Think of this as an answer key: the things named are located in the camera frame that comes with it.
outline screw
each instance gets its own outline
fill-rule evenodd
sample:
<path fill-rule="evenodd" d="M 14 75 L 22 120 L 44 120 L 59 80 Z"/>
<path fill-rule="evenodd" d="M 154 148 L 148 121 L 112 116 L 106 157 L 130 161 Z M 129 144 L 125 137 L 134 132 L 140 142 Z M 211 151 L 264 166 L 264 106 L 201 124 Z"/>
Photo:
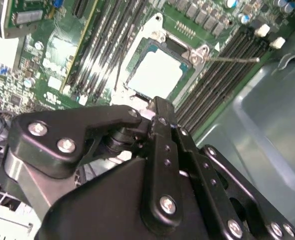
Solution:
<path fill-rule="evenodd" d="M 164 164 L 165 164 L 165 166 L 169 167 L 169 166 L 171 166 L 171 161 L 168 159 L 165 159 Z"/>
<path fill-rule="evenodd" d="M 28 131 L 34 136 L 44 136 L 48 132 L 48 128 L 39 122 L 33 122 L 27 127 Z"/>
<path fill-rule="evenodd" d="M 159 203 L 164 212 L 167 214 L 174 214 L 177 210 L 177 207 L 173 200 L 168 196 L 163 196 L 160 198 Z"/>
<path fill-rule="evenodd" d="M 271 228 L 272 228 L 273 232 L 277 236 L 279 236 L 279 237 L 282 237 L 283 236 L 282 230 L 281 230 L 280 226 L 276 222 L 272 222 L 271 223 Z"/>
<path fill-rule="evenodd" d="M 285 231 L 291 235 L 291 237 L 293 237 L 293 238 L 295 237 L 295 234 L 294 234 L 292 228 L 288 224 L 283 224 L 283 227 L 284 227 Z"/>
<path fill-rule="evenodd" d="M 187 135 L 188 135 L 188 132 L 187 132 L 184 128 L 181 128 L 181 133 L 182 133 L 184 136 L 187 136 Z"/>
<path fill-rule="evenodd" d="M 215 156 L 215 155 L 217 154 L 216 151 L 214 151 L 214 149 L 213 149 L 212 147 L 209 147 L 207 150 L 208 150 L 209 153 L 210 153 L 211 155 L 213 155 L 213 156 Z"/>
<path fill-rule="evenodd" d="M 242 234 L 243 234 L 242 229 L 240 228 L 239 224 L 235 220 L 230 219 L 229 221 L 227 221 L 227 225 L 229 230 L 234 236 L 236 236 L 238 239 L 242 237 Z"/>
<path fill-rule="evenodd" d="M 167 121 L 163 117 L 159 117 L 158 120 L 161 124 L 163 124 L 165 126 L 167 125 Z"/>
<path fill-rule="evenodd" d="M 58 149 L 66 154 L 73 153 L 76 149 L 76 145 L 72 139 L 69 138 L 62 138 L 57 142 Z"/>
<path fill-rule="evenodd" d="M 132 117 L 135 117 L 135 118 L 138 117 L 137 111 L 135 111 L 134 109 L 128 111 L 128 113 L 129 113 Z"/>
<path fill-rule="evenodd" d="M 199 60 L 198 56 L 196 56 L 196 55 L 192 55 L 192 56 L 191 56 L 191 62 L 192 62 L 193 64 L 196 64 L 198 60 Z"/>

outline motherboard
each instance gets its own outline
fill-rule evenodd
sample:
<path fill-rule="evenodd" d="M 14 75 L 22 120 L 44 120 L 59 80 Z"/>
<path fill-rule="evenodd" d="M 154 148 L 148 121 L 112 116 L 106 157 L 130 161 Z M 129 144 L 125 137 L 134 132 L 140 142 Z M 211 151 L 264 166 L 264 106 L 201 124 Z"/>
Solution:
<path fill-rule="evenodd" d="M 0 0 L 0 14 L 0 110 L 160 96 L 193 135 L 295 30 L 295 0 Z"/>

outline green circuit board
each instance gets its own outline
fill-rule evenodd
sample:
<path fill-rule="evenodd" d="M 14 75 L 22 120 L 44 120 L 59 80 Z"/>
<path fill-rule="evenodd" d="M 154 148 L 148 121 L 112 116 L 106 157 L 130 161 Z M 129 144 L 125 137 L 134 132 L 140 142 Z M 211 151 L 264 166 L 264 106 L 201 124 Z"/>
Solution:
<path fill-rule="evenodd" d="M 193 49 L 207 45 L 210 57 L 219 56 L 242 26 L 241 14 L 249 16 L 250 23 L 255 19 L 264 21 L 285 39 L 295 30 L 295 10 L 291 14 L 286 14 L 269 0 L 240 0 L 234 8 L 226 8 L 224 0 L 142 0 L 137 2 L 141 4 L 137 6 L 137 13 L 140 14 L 136 15 L 132 11 L 132 15 L 129 15 L 128 21 L 133 24 L 133 29 L 128 40 L 114 41 L 118 37 L 116 34 L 118 28 L 111 25 L 110 30 L 115 28 L 111 31 L 113 36 L 110 39 L 111 42 L 99 48 L 105 53 L 110 53 L 110 58 L 97 57 L 101 62 L 105 59 L 110 64 L 108 67 L 110 72 L 117 72 L 116 69 L 122 57 L 121 48 L 125 49 L 126 54 L 144 24 L 157 13 L 163 16 L 164 31 Z M 122 16 L 127 13 L 127 7 L 134 2 L 89 0 L 82 17 L 73 15 L 75 0 L 65 0 L 62 7 L 56 9 L 52 7 L 53 3 L 50 1 L 19 1 L 17 5 L 12 6 L 11 12 L 28 11 L 39 4 L 43 4 L 46 17 L 40 22 L 36 32 L 25 37 L 21 51 L 17 54 L 19 57 L 17 66 L 4 73 L 2 69 L 5 66 L 0 62 L 0 109 L 22 113 L 37 111 L 39 108 L 56 110 L 110 104 L 116 78 L 112 75 L 109 77 L 108 70 L 105 74 L 95 72 L 97 76 L 104 75 L 97 77 L 95 84 L 90 82 L 90 77 L 85 79 L 85 82 L 73 84 L 73 74 L 82 66 L 82 58 L 88 47 L 93 44 L 93 36 L 97 34 L 100 39 L 108 38 L 109 29 L 104 32 L 99 28 L 102 17 L 113 15 L 114 22 L 126 21 Z M 192 7 L 196 8 L 194 14 L 190 11 Z M 270 55 L 271 52 L 267 52 L 255 69 L 257 70 L 265 60 L 268 60 Z M 191 68 L 187 71 L 171 91 L 168 99 L 174 101 L 187 83 L 191 82 L 174 105 L 179 106 L 184 102 L 210 65 L 211 62 L 206 62 L 202 71 L 197 73 L 192 82 L 190 80 L 195 69 Z M 233 98 L 255 72 L 254 69 L 249 72 L 229 98 Z M 26 85 L 28 80 L 32 80 L 31 86 Z M 82 88 L 82 84 L 89 84 L 89 86 L 93 84 L 93 87 Z M 20 101 L 15 102 L 13 96 L 18 97 Z M 218 111 L 209 118 L 209 121 L 217 116 L 224 106 L 218 107 Z"/>

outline ram slot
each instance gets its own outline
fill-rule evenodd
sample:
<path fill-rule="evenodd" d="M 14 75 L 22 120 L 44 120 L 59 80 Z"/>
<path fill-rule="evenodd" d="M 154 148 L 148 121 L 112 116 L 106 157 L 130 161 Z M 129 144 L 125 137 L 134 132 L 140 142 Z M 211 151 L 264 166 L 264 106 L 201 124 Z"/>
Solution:
<path fill-rule="evenodd" d="M 110 18 L 112 7 L 113 7 L 113 4 L 111 3 L 111 0 L 109 0 L 104 5 L 103 15 L 100 18 L 100 22 L 93 29 L 90 44 L 86 48 L 83 54 L 83 57 L 81 58 L 81 61 L 76 73 L 74 73 L 73 76 L 71 76 L 71 80 L 69 80 L 69 83 L 72 84 L 74 88 L 80 88 L 80 83 L 84 79 L 84 75 L 87 73 L 87 70 L 89 69 L 91 56 L 93 55 L 94 51 L 97 49 L 99 40 L 101 38 L 101 34 L 104 31 L 107 25 L 107 22 Z"/>
<path fill-rule="evenodd" d="M 105 26 L 105 30 L 103 31 L 103 34 L 98 42 L 98 45 L 93 55 L 90 58 L 91 60 L 88 64 L 87 72 L 84 75 L 83 80 L 81 82 L 81 92 L 83 93 L 91 85 L 95 73 L 101 71 L 101 69 L 98 66 L 98 61 L 102 53 L 105 51 L 108 42 L 111 41 L 114 31 L 116 30 L 117 22 L 119 21 L 119 17 L 121 16 L 120 8 L 123 3 L 125 3 L 125 1 L 116 1 L 116 5 L 113 8 L 111 17 Z"/>
<path fill-rule="evenodd" d="M 239 30 L 230 40 L 229 44 L 223 49 L 222 53 L 219 56 L 227 58 L 231 57 L 234 51 L 238 49 L 238 46 L 243 43 L 245 38 L 246 35 L 241 30 Z M 211 64 L 211 66 L 204 73 L 203 77 L 199 80 L 197 86 L 192 90 L 186 100 L 177 109 L 176 115 L 178 117 L 178 120 L 180 120 L 180 117 L 185 115 L 185 111 L 187 111 L 189 109 L 189 106 L 191 106 L 196 100 L 196 95 L 202 90 L 202 88 L 205 87 L 203 81 L 206 81 L 205 85 L 209 84 L 212 77 L 220 71 L 224 64 L 224 62 L 213 62 Z"/>
<path fill-rule="evenodd" d="M 232 57 L 242 56 L 249 47 L 250 44 L 248 41 L 242 41 L 241 44 L 237 46 L 237 49 L 233 52 Z M 184 114 L 178 118 L 179 123 L 185 126 L 187 122 L 194 117 L 200 105 L 204 104 L 207 97 L 214 91 L 214 89 L 217 88 L 219 84 L 222 83 L 224 77 L 229 73 L 230 69 L 235 64 L 235 62 L 225 62 L 219 68 L 220 74 L 216 74 L 216 72 L 218 71 L 214 71 L 210 74 L 209 77 L 205 78 L 205 83 L 202 84 L 201 89 L 195 95 L 195 99 L 193 99 L 188 108 L 184 110 Z"/>
<path fill-rule="evenodd" d="M 259 57 L 262 57 L 266 51 L 261 50 L 261 53 L 258 54 Z M 215 110 L 225 101 L 225 98 L 229 96 L 233 90 L 237 87 L 237 85 L 244 79 L 244 77 L 247 75 L 247 73 L 252 69 L 252 67 L 255 65 L 255 63 L 249 63 L 245 68 L 242 69 L 242 73 L 237 76 L 237 79 L 235 79 L 232 84 L 225 90 L 224 94 L 220 96 L 219 99 L 212 102 L 211 105 L 207 108 L 205 111 L 205 114 L 200 118 L 199 121 L 196 121 L 194 126 L 190 128 L 191 134 L 195 134 L 203 124 L 206 123 L 208 118 L 215 112 Z"/>
<path fill-rule="evenodd" d="M 101 54 L 101 57 L 98 62 L 98 67 L 99 69 L 101 69 L 101 71 L 97 72 L 93 76 L 89 88 L 86 89 L 86 92 L 88 93 L 93 93 L 95 87 L 97 86 L 97 83 L 98 82 L 101 83 L 103 76 L 106 74 L 106 71 L 109 66 L 109 63 L 111 62 L 111 59 L 113 58 L 114 54 L 116 53 L 116 50 L 120 46 L 120 43 L 122 43 L 127 32 L 129 31 L 129 28 L 131 27 L 131 23 L 132 23 L 131 11 L 135 7 L 136 2 L 135 1 L 130 1 L 130 2 L 131 2 L 130 5 L 125 6 L 125 12 L 121 13 L 122 18 L 120 21 L 118 21 L 118 25 L 116 26 L 116 31 L 111 37 L 112 41 L 109 42 L 108 47 Z"/>
<path fill-rule="evenodd" d="M 245 58 L 250 58 L 253 55 L 256 55 L 259 51 L 259 48 L 252 47 L 245 55 L 243 55 Z M 242 70 L 247 69 L 252 64 L 240 64 L 235 63 L 230 66 L 228 72 L 224 74 L 220 79 L 217 81 L 222 84 L 217 84 L 215 87 L 213 87 L 212 91 L 201 96 L 200 100 L 202 101 L 201 105 L 197 105 L 195 108 L 193 114 L 189 114 L 188 120 L 184 123 L 184 127 L 191 130 L 194 128 L 194 126 L 202 119 L 204 114 L 208 111 L 208 109 L 211 107 L 211 104 L 219 99 L 219 97 L 225 92 L 227 87 L 231 85 L 232 83 L 237 83 L 236 79 L 238 78 L 239 74 L 242 72 Z"/>
<path fill-rule="evenodd" d="M 121 25 L 124 27 L 120 28 L 120 29 L 122 29 L 122 31 L 116 41 L 118 44 L 114 45 L 114 48 L 112 49 L 108 58 L 103 60 L 103 62 L 107 62 L 108 64 L 106 64 L 104 66 L 103 77 L 102 77 L 101 81 L 99 82 L 97 89 L 93 93 L 94 100 L 97 100 L 100 97 L 100 95 L 102 94 L 102 92 L 107 84 L 107 81 L 108 81 L 113 69 L 117 66 L 117 64 L 120 61 L 122 61 L 121 58 L 124 55 L 123 51 L 127 47 L 127 39 L 129 37 L 128 33 L 130 31 L 130 28 L 132 27 L 133 24 L 135 24 L 137 22 L 137 19 L 139 17 L 141 17 L 144 8 L 147 5 L 147 2 L 148 2 L 148 0 L 138 0 L 136 2 L 133 2 L 132 3 L 133 6 L 130 6 L 130 8 L 124 14 L 124 18 L 125 18 L 124 21 L 125 22 L 124 22 L 124 24 Z"/>

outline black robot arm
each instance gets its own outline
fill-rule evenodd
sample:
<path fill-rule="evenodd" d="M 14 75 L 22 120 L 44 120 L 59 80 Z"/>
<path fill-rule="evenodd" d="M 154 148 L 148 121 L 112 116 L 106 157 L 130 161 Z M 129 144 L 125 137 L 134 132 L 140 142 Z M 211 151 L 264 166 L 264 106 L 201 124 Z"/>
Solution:
<path fill-rule="evenodd" d="M 197 149 L 174 107 L 125 105 L 18 116 L 1 183 L 42 220 L 37 240 L 295 239 L 295 229 L 213 146 Z M 78 166 L 132 159 L 75 188 Z"/>

